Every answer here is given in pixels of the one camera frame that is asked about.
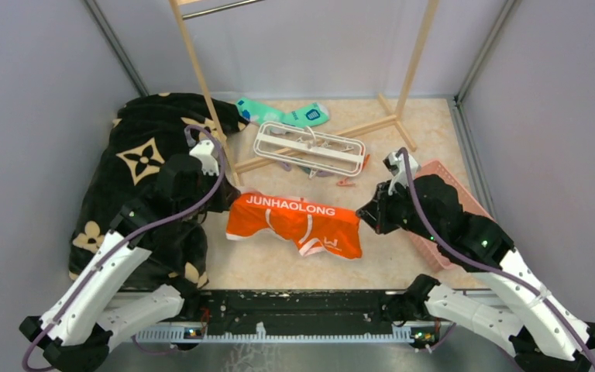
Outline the orange underwear white trim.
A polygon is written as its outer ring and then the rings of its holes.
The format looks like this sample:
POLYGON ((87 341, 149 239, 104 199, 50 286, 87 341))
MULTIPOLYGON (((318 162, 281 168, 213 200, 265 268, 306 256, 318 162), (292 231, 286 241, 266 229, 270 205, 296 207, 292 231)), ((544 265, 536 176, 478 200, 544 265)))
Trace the orange underwear white trim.
POLYGON ((363 256, 359 225, 346 208, 252 191, 233 202, 225 236, 243 240, 265 232, 293 243, 303 257, 328 252, 355 260, 363 256))

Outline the wooden drying rack frame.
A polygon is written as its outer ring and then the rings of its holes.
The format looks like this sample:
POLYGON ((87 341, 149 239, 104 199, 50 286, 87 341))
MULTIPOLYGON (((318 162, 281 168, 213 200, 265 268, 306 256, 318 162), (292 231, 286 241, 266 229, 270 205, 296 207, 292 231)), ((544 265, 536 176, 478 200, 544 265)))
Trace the wooden drying rack frame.
POLYGON ((421 20, 421 25, 419 27, 418 36, 414 48, 411 52, 411 58, 408 65, 407 73, 404 78, 404 82, 401 87, 401 93, 397 100, 396 106, 394 108, 391 108, 382 94, 378 94, 377 96, 378 102, 380 103, 380 105, 382 105, 382 107, 385 108, 385 111, 388 113, 385 117, 373 122, 353 126, 333 134, 316 133, 310 128, 300 129, 298 131, 300 134, 311 136, 311 139, 306 143, 282 140, 276 136, 269 136, 268 139, 273 144, 277 146, 281 145, 282 148, 272 152, 269 157, 254 157, 252 159, 240 161, 238 163, 235 162, 234 157, 230 153, 229 145, 227 144, 227 136, 224 134, 224 129, 222 128, 217 111, 215 109, 215 104, 213 103, 211 92, 208 90, 205 76, 203 75, 201 66, 199 64, 191 35, 184 24, 184 21, 187 19, 187 16, 183 15, 180 11, 180 5, 182 4, 182 1, 169 1, 169 5, 174 15, 177 27, 181 32, 181 36, 187 50, 187 55, 191 60, 195 76, 201 88, 201 93, 205 99, 205 104, 207 105, 208 112, 211 115, 211 118, 208 120, 208 122, 213 124, 216 128, 218 139, 221 141, 221 149, 224 151, 225 162, 229 166, 229 169, 232 173, 232 180, 234 184, 241 185, 242 182, 239 179, 239 176, 241 174, 253 171, 261 167, 265 167, 269 165, 273 160, 290 160, 293 164, 295 164, 300 159, 301 155, 305 155, 308 153, 314 155, 318 154, 323 157, 325 154, 323 152, 319 153, 317 150, 324 150, 323 145, 325 143, 331 143, 333 140, 350 142, 354 137, 376 132, 378 130, 385 129, 389 126, 395 127, 395 129, 399 132, 401 138, 407 144, 409 150, 415 151, 417 149, 416 142, 413 140, 411 135, 402 125, 402 117, 404 114, 404 107, 406 105, 406 101, 408 100, 408 94, 411 91, 411 86, 413 84, 414 78, 416 77, 418 65, 420 63, 421 56, 425 48, 430 29, 432 27, 432 23, 434 22, 436 11, 439 7, 439 0, 428 1, 424 15, 421 20))

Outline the white plastic clip hanger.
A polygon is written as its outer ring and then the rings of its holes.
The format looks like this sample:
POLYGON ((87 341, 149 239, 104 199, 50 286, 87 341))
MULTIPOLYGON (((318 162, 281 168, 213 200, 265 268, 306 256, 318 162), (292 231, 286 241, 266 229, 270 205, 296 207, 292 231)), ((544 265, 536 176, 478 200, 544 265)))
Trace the white plastic clip hanger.
POLYGON ((355 177, 362 171, 366 146, 357 139, 316 132, 310 127, 265 122, 253 141, 253 152, 276 162, 355 177))

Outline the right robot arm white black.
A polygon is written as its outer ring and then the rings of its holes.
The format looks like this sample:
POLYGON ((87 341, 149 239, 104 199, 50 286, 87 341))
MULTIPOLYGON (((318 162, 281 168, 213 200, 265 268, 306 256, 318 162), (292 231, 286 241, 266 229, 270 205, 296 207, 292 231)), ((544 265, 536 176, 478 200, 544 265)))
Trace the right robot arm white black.
POLYGON ((595 322, 569 312, 492 219, 463 209, 438 175, 379 183, 357 215, 378 234, 403 229, 484 283, 504 309, 484 305, 422 274, 403 294, 414 319, 437 317, 491 341, 523 371, 595 371, 595 322))

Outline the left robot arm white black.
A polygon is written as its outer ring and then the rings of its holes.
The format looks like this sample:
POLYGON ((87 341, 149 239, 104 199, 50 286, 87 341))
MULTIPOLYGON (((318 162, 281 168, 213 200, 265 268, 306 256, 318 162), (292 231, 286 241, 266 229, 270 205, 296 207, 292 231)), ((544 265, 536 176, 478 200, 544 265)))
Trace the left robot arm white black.
POLYGON ((20 332, 47 370, 97 370, 139 331, 178 316, 195 319, 206 284, 207 237, 197 216, 229 210, 238 190, 221 157, 180 153, 125 202, 78 278, 20 332))

